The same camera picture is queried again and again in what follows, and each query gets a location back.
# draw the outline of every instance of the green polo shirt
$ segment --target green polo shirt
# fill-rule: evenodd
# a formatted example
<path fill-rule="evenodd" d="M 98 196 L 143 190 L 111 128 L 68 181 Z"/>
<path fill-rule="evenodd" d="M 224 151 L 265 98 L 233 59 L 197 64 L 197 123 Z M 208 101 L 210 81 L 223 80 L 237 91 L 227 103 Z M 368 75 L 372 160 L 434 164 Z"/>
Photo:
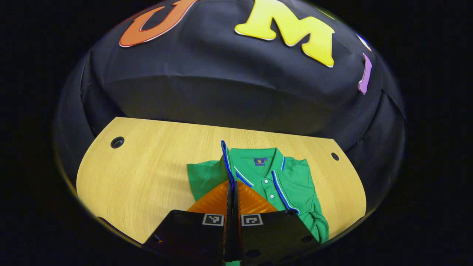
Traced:
<path fill-rule="evenodd" d="M 328 240 L 329 228 L 322 214 L 307 160 L 284 157 L 277 148 L 229 149 L 221 142 L 219 161 L 188 164 L 191 191 L 196 201 L 226 180 L 240 180 L 264 197 L 278 211 L 292 209 L 319 243 Z"/>

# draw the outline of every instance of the white stripe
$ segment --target white stripe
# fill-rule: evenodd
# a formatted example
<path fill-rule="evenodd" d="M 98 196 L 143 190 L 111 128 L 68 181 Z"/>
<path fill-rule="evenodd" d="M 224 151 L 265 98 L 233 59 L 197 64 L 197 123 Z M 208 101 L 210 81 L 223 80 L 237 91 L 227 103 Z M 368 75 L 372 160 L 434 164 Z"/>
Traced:
<path fill-rule="evenodd" d="M 243 177 L 244 180 L 246 180 L 248 183 L 250 183 L 251 186 L 254 186 L 253 183 L 251 183 L 248 179 L 246 179 L 246 177 L 240 172 L 238 171 L 237 167 L 236 166 L 233 166 L 235 168 L 235 170 L 238 172 L 238 174 L 241 175 L 241 177 Z"/>
<path fill-rule="evenodd" d="M 274 172 L 274 177 L 275 177 L 275 180 L 276 180 L 276 183 L 278 183 L 278 187 L 281 188 L 281 186 L 279 185 L 279 182 L 278 182 L 278 179 L 277 179 L 277 176 L 276 176 L 276 172 Z M 295 207 L 292 207 L 291 205 L 289 205 L 289 201 L 288 199 L 286 198 L 286 196 L 284 195 L 284 192 L 280 189 L 281 191 L 281 194 L 282 194 L 282 197 L 284 198 L 284 201 L 288 204 L 288 206 L 292 209 L 296 209 L 298 213 L 300 213 L 300 210 L 298 208 L 295 208 Z"/>
<path fill-rule="evenodd" d="M 368 48 L 368 50 L 369 50 L 370 52 L 372 52 L 371 48 L 368 46 L 368 44 L 366 43 L 366 41 L 363 40 L 358 34 L 356 34 L 356 36 L 357 36 L 358 39 L 361 41 L 361 43 L 362 43 L 366 48 Z"/>

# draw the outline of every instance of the wooden table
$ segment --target wooden table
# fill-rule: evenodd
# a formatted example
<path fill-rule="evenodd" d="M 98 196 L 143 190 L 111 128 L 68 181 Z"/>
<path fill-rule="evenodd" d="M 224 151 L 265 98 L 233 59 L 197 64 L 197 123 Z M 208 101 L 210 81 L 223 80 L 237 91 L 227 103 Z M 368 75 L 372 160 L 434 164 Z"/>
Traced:
<path fill-rule="evenodd" d="M 118 136 L 124 143 L 113 149 Z M 78 197 L 95 216 L 144 243 L 169 211 L 195 203 L 186 164 L 219 160 L 221 140 L 230 148 L 277 147 L 284 156 L 307 159 L 330 238 L 365 215 L 363 185 L 334 140 L 123 117 L 87 150 L 77 176 Z"/>

